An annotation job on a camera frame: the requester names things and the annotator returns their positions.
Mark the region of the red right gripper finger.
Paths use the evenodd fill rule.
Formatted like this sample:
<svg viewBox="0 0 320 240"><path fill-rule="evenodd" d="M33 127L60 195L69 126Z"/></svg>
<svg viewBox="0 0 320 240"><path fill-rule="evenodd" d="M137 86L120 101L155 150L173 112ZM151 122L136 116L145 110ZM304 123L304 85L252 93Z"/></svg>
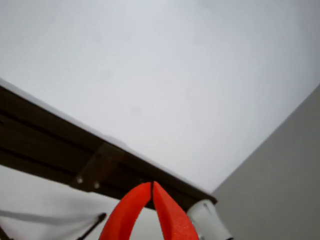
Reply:
<svg viewBox="0 0 320 240"><path fill-rule="evenodd" d="M198 240L191 219L158 183L153 183L153 203L165 240Z"/></svg>

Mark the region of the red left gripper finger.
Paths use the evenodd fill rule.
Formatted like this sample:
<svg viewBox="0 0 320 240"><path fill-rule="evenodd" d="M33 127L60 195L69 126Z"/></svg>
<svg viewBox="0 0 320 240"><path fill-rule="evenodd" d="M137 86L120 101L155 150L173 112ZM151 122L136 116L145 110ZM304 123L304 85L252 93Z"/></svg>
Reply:
<svg viewBox="0 0 320 240"><path fill-rule="evenodd" d="M129 240L142 209L152 198L152 184L141 183L117 204L100 234L100 240Z"/></svg>

